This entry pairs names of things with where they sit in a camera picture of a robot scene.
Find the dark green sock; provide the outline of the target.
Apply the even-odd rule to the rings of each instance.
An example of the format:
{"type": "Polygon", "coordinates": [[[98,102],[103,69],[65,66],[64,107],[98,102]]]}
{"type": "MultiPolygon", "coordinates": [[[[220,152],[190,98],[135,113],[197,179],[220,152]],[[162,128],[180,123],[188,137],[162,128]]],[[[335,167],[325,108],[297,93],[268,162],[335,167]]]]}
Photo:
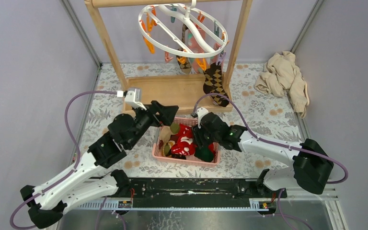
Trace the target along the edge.
{"type": "Polygon", "coordinates": [[[197,147],[194,156],[204,162],[212,162],[215,158],[213,146],[199,148],[197,147]]]}

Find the red white patterned sock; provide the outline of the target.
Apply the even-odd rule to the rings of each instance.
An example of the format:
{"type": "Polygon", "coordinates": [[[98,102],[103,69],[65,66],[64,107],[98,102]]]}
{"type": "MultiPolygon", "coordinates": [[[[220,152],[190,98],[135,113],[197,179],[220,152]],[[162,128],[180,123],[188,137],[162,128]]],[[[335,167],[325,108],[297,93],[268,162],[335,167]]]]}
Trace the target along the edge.
{"type": "Polygon", "coordinates": [[[186,141],[178,142],[171,147],[171,153],[176,155],[190,156],[196,152],[196,147],[193,143],[186,141]]]}

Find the black red yellow argyle sock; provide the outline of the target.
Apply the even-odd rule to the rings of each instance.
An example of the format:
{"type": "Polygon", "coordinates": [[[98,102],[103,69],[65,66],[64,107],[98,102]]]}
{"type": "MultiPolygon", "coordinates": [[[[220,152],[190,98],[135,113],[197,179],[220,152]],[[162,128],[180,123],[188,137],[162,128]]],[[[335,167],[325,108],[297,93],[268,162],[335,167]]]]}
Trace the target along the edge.
{"type": "Polygon", "coordinates": [[[186,156],[185,155],[180,155],[180,154],[168,153],[166,157],[173,158],[173,159],[186,160],[186,156]]]}

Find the brown beige argyle sock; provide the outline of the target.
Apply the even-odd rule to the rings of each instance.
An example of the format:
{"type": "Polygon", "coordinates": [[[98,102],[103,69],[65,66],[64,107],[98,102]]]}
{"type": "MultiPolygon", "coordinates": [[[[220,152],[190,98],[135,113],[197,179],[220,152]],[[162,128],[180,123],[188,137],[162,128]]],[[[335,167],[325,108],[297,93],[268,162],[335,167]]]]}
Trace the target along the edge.
{"type": "MultiPolygon", "coordinates": [[[[188,27],[183,24],[182,26],[182,38],[181,38],[181,41],[185,44],[185,32],[187,31],[188,27]]],[[[180,67],[180,70],[182,73],[184,74],[190,74],[191,73],[191,69],[192,69],[192,66],[190,64],[190,61],[188,58],[186,57],[182,57],[182,56],[176,56],[176,60],[177,60],[177,63],[180,67]]]]}

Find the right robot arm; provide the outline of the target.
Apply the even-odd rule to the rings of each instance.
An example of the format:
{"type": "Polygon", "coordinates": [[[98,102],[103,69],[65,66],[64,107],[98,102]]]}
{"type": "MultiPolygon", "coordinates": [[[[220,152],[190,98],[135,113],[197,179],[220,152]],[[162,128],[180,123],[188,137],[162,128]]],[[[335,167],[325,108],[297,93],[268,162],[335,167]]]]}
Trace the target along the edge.
{"type": "Polygon", "coordinates": [[[268,197],[274,191],[292,187],[316,195],[323,193],[334,163],[315,140],[307,138],[298,143],[252,135],[246,127],[229,126],[204,108],[198,109],[194,116],[198,123],[192,131],[198,147],[217,143],[226,150],[260,154],[286,165],[279,170],[261,172],[255,185],[259,196],[268,197]]]}

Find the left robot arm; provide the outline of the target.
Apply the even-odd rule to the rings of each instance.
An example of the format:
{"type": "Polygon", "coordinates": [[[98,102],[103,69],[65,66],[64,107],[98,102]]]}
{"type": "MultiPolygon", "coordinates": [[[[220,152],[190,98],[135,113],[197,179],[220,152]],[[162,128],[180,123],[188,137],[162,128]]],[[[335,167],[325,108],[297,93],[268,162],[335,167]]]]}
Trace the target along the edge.
{"type": "Polygon", "coordinates": [[[97,183],[82,183],[126,157],[126,150],[133,149],[150,127],[171,125],[178,109],[177,105],[164,106],[151,101],[135,108],[135,116],[119,114],[108,125],[108,131],[91,144],[74,165],[39,186],[24,186],[20,192],[34,226],[49,227],[76,206],[98,197],[127,195],[130,185],[122,170],[97,183]]]}

